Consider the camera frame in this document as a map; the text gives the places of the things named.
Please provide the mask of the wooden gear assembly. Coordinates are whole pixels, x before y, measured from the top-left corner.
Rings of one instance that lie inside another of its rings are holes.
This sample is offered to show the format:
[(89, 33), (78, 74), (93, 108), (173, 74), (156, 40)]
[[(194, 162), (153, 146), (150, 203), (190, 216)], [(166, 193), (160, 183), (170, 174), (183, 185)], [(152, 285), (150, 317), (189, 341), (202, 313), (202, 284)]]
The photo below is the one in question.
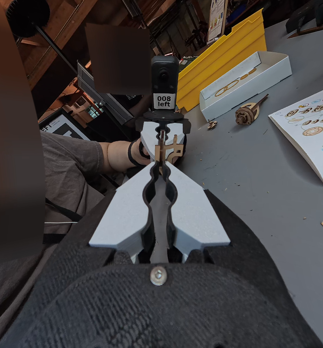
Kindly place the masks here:
[(242, 105), (238, 110), (235, 111), (236, 123), (239, 125), (250, 125), (252, 124), (259, 116), (259, 107), (260, 105), (268, 98), (266, 94), (259, 102), (257, 103), (247, 103)]

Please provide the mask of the person's left forearm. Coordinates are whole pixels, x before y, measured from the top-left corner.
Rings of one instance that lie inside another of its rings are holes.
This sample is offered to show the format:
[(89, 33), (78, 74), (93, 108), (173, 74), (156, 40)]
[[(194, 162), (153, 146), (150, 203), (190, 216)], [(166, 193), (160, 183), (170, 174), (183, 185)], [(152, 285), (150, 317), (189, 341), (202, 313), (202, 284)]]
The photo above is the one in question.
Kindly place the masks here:
[(128, 149), (131, 142), (99, 142), (99, 145), (103, 153), (103, 174), (125, 172), (127, 169), (135, 167), (128, 156)]

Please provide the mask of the person's left hand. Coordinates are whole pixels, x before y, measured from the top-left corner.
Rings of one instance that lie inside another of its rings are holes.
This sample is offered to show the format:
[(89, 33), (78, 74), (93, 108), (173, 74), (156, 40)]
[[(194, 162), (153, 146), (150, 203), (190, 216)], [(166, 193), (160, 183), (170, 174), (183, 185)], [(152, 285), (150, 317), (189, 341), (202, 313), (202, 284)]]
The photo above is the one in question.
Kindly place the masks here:
[(150, 156), (145, 146), (142, 143), (141, 138), (139, 138), (132, 146), (131, 149), (132, 158), (141, 165), (149, 165), (151, 163), (151, 159), (146, 158), (146, 156)]

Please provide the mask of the black round lamp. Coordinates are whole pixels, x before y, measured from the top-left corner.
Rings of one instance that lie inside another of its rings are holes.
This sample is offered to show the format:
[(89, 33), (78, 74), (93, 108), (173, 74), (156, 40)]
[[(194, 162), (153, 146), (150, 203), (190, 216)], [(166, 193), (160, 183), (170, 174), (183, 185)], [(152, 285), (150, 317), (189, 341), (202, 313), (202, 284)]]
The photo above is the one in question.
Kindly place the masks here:
[(7, 8), (6, 17), (16, 37), (30, 38), (39, 33), (72, 71), (78, 72), (53, 39), (43, 30), (50, 19), (50, 7), (46, 0), (14, 0)]

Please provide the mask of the white cardboard box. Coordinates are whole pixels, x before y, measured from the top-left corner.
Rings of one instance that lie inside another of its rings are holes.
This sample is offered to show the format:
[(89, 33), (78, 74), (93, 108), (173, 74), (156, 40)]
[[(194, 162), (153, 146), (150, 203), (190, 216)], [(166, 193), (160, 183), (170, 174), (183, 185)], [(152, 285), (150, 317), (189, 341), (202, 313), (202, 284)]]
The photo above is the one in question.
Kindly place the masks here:
[(257, 51), (200, 91), (200, 110), (216, 119), (291, 74), (288, 55)]

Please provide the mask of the dark green box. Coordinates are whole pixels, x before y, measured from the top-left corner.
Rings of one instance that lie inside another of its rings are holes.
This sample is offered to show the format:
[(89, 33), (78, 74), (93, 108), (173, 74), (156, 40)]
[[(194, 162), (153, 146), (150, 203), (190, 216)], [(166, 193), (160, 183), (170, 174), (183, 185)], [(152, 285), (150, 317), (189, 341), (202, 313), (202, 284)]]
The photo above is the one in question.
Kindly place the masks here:
[(188, 67), (194, 60), (196, 60), (198, 56), (183, 56), (179, 60), (179, 72)]

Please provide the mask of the yellow plastic bin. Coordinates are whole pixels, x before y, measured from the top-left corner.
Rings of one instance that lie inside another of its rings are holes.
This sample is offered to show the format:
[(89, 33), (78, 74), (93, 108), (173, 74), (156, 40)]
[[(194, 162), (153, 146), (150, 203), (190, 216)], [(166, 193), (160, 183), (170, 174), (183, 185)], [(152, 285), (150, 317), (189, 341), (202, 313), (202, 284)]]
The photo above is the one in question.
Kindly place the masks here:
[(232, 28), (185, 67), (178, 78), (176, 104), (190, 111), (199, 104), (201, 90), (257, 51), (266, 51), (263, 9)]

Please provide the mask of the narrow wooden plate part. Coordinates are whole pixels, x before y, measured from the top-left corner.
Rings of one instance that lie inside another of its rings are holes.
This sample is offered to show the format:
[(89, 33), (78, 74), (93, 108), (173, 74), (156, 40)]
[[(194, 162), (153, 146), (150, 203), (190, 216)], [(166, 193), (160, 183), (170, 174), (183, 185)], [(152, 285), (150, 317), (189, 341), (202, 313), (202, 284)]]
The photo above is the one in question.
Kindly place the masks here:
[(165, 130), (161, 130), (160, 140), (159, 140), (159, 173), (163, 175), (162, 166), (164, 162), (164, 138), (165, 138)]

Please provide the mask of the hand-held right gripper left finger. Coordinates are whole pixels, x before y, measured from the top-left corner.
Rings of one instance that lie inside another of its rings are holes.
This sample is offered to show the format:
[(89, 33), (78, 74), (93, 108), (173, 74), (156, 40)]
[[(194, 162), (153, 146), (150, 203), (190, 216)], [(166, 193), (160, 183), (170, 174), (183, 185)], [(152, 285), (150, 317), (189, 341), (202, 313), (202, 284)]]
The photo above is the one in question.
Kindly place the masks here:
[(150, 202), (155, 197), (159, 162), (152, 162), (116, 189), (89, 241), (91, 247), (126, 251), (132, 262), (149, 262), (155, 247)]

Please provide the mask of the black and white marker board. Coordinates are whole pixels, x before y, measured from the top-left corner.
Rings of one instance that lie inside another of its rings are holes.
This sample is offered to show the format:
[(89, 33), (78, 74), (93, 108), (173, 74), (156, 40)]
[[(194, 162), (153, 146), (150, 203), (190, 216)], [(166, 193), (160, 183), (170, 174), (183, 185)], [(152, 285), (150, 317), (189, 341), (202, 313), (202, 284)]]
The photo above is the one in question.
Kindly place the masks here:
[(38, 124), (39, 129), (44, 132), (88, 141), (91, 140), (84, 127), (82, 127), (81, 124), (79, 124), (62, 107), (47, 116)]

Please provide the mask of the open instruction booklet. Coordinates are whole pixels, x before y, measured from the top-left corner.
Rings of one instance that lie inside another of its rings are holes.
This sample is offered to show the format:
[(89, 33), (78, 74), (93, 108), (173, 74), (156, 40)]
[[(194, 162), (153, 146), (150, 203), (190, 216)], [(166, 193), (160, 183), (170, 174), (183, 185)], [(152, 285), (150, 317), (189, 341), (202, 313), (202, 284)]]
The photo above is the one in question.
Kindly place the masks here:
[(323, 182), (323, 90), (269, 118)]

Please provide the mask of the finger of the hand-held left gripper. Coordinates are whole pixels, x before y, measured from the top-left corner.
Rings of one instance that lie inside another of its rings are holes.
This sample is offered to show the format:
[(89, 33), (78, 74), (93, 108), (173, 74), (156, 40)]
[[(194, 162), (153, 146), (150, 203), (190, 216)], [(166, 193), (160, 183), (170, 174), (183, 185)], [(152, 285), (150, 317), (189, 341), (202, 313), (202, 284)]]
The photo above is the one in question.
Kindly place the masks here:
[(171, 146), (174, 144), (174, 137), (177, 136), (177, 144), (183, 145), (183, 150), (180, 151), (180, 149), (174, 149), (170, 148), (165, 150), (165, 160), (168, 162), (175, 164), (177, 159), (182, 157), (185, 153), (186, 149), (186, 135), (183, 131), (183, 124), (182, 123), (170, 123), (167, 124), (167, 133), (165, 135), (165, 142), (164, 145)]
[(151, 161), (155, 160), (155, 146), (158, 145), (160, 124), (152, 121), (145, 121), (141, 131), (141, 140), (150, 155)]

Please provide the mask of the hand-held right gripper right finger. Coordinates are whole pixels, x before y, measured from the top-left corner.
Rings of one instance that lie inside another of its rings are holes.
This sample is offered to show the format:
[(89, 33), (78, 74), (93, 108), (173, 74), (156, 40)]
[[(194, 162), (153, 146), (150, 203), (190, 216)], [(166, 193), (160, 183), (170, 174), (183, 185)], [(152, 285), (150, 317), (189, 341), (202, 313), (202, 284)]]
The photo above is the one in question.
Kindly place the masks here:
[(163, 163), (167, 212), (168, 256), (185, 263), (193, 250), (228, 246), (230, 239), (200, 185), (169, 162)]

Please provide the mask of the standing instruction poster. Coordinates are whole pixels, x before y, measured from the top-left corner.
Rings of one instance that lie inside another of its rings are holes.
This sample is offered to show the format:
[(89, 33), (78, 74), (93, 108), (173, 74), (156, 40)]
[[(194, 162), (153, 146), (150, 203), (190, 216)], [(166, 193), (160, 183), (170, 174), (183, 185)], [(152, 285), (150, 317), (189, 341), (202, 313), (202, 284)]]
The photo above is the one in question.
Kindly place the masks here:
[(210, 7), (207, 44), (217, 41), (225, 30), (228, 0), (212, 0)]

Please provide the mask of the wooden lever part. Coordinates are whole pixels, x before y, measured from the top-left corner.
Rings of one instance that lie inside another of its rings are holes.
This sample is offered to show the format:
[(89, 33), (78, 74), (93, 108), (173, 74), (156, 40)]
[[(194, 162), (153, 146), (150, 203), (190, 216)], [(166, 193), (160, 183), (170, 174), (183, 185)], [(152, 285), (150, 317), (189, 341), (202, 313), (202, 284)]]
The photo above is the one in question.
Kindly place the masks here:
[[(164, 161), (174, 164), (179, 157), (183, 156), (184, 144), (177, 143), (177, 135), (174, 135), (173, 141), (167, 145), (164, 140)], [(155, 161), (159, 162), (159, 143), (155, 146)]]

